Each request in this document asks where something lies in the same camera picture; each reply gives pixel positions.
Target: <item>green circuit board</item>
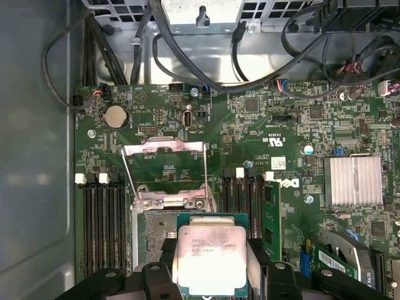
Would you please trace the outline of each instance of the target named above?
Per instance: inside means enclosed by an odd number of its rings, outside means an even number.
[[[120,199],[98,207],[103,219],[114,219],[104,228],[100,219],[88,223],[90,210],[85,199],[94,197],[85,189],[76,189],[77,280],[90,271],[107,264],[113,257],[128,273],[131,271],[131,220],[129,205],[134,199],[121,158],[125,145],[142,144],[151,137],[172,136],[184,142],[202,141],[207,147],[207,183],[217,203],[217,212],[245,213],[234,200],[224,200],[224,174],[236,168],[255,170],[257,176],[281,184],[280,232],[281,250],[295,266],[299,266],[299,252],[306,239],[316,239],[322,229],[357,234],[361,243],[384,252],[387,258],[399,255],[397,232],[400,227],[400,131],[389,123],[400,113],[399,98],[382,98],[372,84],[364,87],[361,97],[349,100],[347,95],[358,87],[342,87],[335,94],[318,101],[293,99],[282,95],[272,84],[241,94],[222,94],[201,90],[192,96],[190,85],[178,86],[112,86],[111,95],[95,101],[75,118],[76,173],[118,173],[120,183],[110,190],[95,192]],[[290,82],[287,88],[300,94],[323,93],[329,89],[325,81]],[[96,87],[81,88],[78,93],[86,99]],[[112,105],[123,107],[128,113],[126,126],[111,129],[104,122],[104,112]],[[190,121],[184,113],[190,112]],[[89,137],[88,131],[95,131]],[[305,145],[312,145],[313,154],[305,155]],[[349,157],[351,154],[380,156],[382,188],[385,205],[331,207],[324,197],[324,158]],[[159,151],[153,154],[129,156],[129,170],[136,186],[145,184],[151,191],[176,193],[183,189],[197,189],[204,182],[201,154]],[[341,219],[335,213],[345,210],[350,218]],[[146,251],[146,218],[140,217],[139,258],[148,259]],[[371,229],[376,223],[383,230]],[[100,226],[97,233],[88,233],[85,226]],[[264,232],[265,222],[261,228]],[[93,236],[106,237],[113,232],[111,249],[88,243]],[[116,241],[123,244],[116,246]],[[88,267],[89,256],[97,255],[97,267]]]

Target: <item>connector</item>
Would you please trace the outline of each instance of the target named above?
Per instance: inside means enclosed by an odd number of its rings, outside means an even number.
[[[244,33],[246,32],[247,22],[243,21],[237,25],[237,28],[232,33],[232,44],[238,43],[242,40]]]
[[[391,94],[389,86],[391,85],[390,80],[381,81],[377,86],[377,91],[381,97],[386,97]]]

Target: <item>heatsink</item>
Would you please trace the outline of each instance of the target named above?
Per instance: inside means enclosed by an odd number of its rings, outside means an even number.
[[[328,206],[382,205],[380,157],[336,157],[324,160]]]

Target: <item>screw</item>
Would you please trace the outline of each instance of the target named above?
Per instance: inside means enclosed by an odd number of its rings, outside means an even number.
[[[326,277],[332,277],[333,273],[330,270],[322,270],[321,274],[326,276]]]
[[[283,264],[281,262],[276,263],[274,266],[275,266],[275,268],[277,268],[279,270],[283,270],[286,268],[285,264]]]
[[[203,208],[204,203],[202,201],[196,201],[196,208]]]
[[[153,36],[156,36],[159,32],[158,32],[158,28],[157,27],[152,27],[151,28],[151,32]]]
[[[307,204],[311,204],[311,203],[314,202],[314,197],[312,197],[311,195],[307,195],[307,196],[304,198],[304,202],[307,203]]]
[[[110,273],[107,273],[107,274],[106,274],[106,277],[107,277],[107,278],[110,278],[110,277],[114,277],[114,276],[116,276],[116,275],[117,275],[116,273],[110,272]]]
[[[87,136],[91,139],[94,139],[96,137],[96,131],[93,129],[90,129],[87,131]]]
[[[199,95],[199,89],[196,87],[192,87],[190,89],[190,96],[197,97]]]
[[[247,32],[248,33],[255,33],[256,32],[256,27],[254,25],[249,25],[247,27]]]

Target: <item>integrated circuit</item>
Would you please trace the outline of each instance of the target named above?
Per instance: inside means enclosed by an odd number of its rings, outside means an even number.
[[[258,100],[257,99],[246,99],[244,107],[246,108],[247,113],[255,113],[258,112]]]
[[[310,105],[310,120],[318,120],[323,118],[324,108],[322,105]]]

